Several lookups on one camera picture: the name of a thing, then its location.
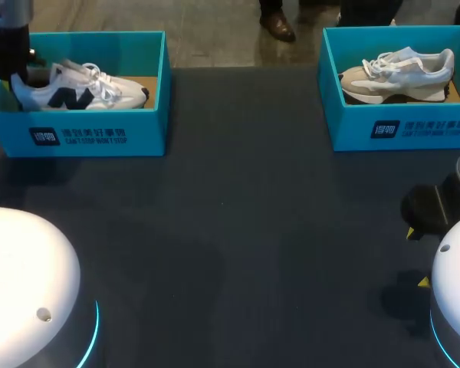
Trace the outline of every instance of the shoelace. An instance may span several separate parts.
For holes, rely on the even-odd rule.
[[[100,91],[100,98],[106,102],[113,102],[113,99],[121,95],[121,91],[112,85],[108,74],[100,71],[96,64],[86,63],[82,67],[89,70],[89,77],[92,79],[91,85]]]
[[[395,72],[399,71],[394,63],[389,63],[385,61],[387,56],[390,56],[392,52],[385,52],[380,54],[376,60],[368,61],[363,59],[363,67],[366,74],[370,78],[378,77],[383,71]]]

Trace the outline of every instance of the glowing blue light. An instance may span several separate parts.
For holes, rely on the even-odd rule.
[[[456,368],[460,368],[460,366],[459,366],[457,363],[455,363],[455,362],[453,361],[453,359],[448,355],[448,353],[446,353],[445,348],[443,347],[442,343],[440,343],[439,338],[438,338],[438,335],[436,334],[436,331],[435,331],[435,325],[432,323],[432,313],[431,313],[431,312],[429,312],[429,318],[431,318],[431,328],[432,328],[432,332],[433,332],[434,335],[435,335],[435,339],[436,339],[436,341],[438,342],[439,347],[441,347],[443,353],[445,353],[445,355],[446,355],[446,357],[448,358],[448,360],[449,360],[450,362],[452,362],[452,364],[453,364],[454,366],[456,366]]]
[[[82,366],[84,366],[85,362],[87,362],[87,359],[88,359],[88,357],[90,355],[90,352],[94,348],[95,340],[97,339],[97,333],[99,332],[99,319],[100,319],[100,316],[99,316],[99,304],[97,302],[95,302],[95,309],[96,309],[96,312],[97,312],[97,317],[96,317],[96,320],[95,320],[94,335],[92,336],[92,341],[90,342],[90,345],[89,345],[89,348],[87,349],[87,352],[85,353],[84,357],[79,362],[79,364],[77,365],[77,368],[82,368]]]

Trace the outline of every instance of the teal shoe box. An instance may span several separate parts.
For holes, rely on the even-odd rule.
[[[452,49],[460,96],[460,26],[324,29],[317,79],[335,151],[460,149],[460,103],[346,104],[340,72],[408,46],[422,54]]]
[[[9,157],[165,153],[171,73],[164,32],[31,34],[31,48],[48,62],[67,58],[113,76],[157,77],[157,91],[149,91],[154,108],[25,113],[0,81],[0,144]]]

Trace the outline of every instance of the navy n logo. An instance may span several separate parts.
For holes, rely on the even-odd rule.
[[[49,100],[48,105],[59,109],[63,107],[63,104],[69,110],[85,110],[90,105],[94,96],[88,88],[82,93],[80,98],[77,100],[77,92],[72,88],[61,87],[54,92],[53,97]]]

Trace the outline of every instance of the white sneaker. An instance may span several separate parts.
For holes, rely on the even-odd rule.
[[[95,64],[71,61],[28,69],[28,84],[12,75],[11,86],[24,111],[137,109],[149,98],[137,82],[111,77]]]
[[[442,102],[454,68],[455,55],[448,48],[440,54],[418,54],[404,48],[376,60],[363,60],[362,67],[348,69],[339,79],[345,94],[367,104],[381,104],[396,94]]]

